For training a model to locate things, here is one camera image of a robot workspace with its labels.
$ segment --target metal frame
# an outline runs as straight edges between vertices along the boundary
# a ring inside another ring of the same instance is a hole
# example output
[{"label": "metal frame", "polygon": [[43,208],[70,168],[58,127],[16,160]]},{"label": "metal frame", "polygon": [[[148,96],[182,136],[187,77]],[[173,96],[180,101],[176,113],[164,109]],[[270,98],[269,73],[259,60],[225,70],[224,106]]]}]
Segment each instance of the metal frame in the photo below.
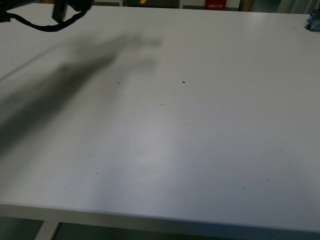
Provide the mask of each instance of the metal frame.
[{"label": "metal frame", "polygon": [[60,225],[58,221],[44,221],[35,240],[54,240]]}]

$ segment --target red box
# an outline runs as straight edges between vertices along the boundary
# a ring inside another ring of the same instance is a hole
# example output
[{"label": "red box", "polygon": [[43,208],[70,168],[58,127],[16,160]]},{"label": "red box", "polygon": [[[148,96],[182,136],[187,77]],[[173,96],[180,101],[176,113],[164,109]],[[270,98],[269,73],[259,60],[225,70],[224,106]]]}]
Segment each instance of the red box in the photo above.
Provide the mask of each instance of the red box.
[{"label": "red box", "polygon": [[227,0],[205,0],[206,10],[226,10]]}]

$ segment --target black cable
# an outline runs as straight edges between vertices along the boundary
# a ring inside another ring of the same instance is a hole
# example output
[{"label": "black cable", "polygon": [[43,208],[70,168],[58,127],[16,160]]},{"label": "black cable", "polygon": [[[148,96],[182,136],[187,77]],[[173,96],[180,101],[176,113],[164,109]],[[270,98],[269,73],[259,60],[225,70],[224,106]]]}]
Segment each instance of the black cable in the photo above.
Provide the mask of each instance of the black cable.
[{"label": "black cable", "polygon": [[22,24],[25,24],[31,28],[37,29],[39,31],[43,31],[43,32],[57,32],[60,31],[68,26],[70,26],[71,24],[73,24],[75,21],[77,21],[78,19],[82,18],[85,14],[87,13],[87,11],[81,11],[75,15],[73,15],[71,18],[69,18],[66,21],[62,21],[61,23],[57,24],[57,25],[47,25],[47,26],[39,26],[39,25],[35,25],[31,22],[29,22],[28,20],[24,19],[22,16],[19,16],[17,14],[14,13],[8,13],[8,17],[11,19],[16,19],[17,21],[19,21]]}]

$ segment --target floor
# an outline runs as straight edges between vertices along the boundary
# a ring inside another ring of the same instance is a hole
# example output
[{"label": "floor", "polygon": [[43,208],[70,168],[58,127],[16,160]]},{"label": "floor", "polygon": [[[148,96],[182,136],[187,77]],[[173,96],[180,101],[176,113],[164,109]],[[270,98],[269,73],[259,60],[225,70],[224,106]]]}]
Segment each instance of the floor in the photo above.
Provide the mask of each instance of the floor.
[{"label": "floor", "polygon": [[[253,12],[276,13],[281,0],[255,0]],[[0,217],[0,240],[34,240],[42,221]],[[63,223],[54,240],[222,240]]]}]

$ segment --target table surface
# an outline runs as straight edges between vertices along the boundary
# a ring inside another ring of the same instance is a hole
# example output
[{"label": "table surface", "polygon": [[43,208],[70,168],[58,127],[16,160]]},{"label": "table surface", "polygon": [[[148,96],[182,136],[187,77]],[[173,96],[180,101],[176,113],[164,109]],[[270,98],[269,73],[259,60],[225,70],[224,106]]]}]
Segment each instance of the table surface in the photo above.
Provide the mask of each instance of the table surface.
[{"label": "table surface", "polygon": [[[51,10],[13,12],[45,25]],[[320,34],[306,19],[94,6],[57,33],[2,23],[0,215],[320,232]]]}]

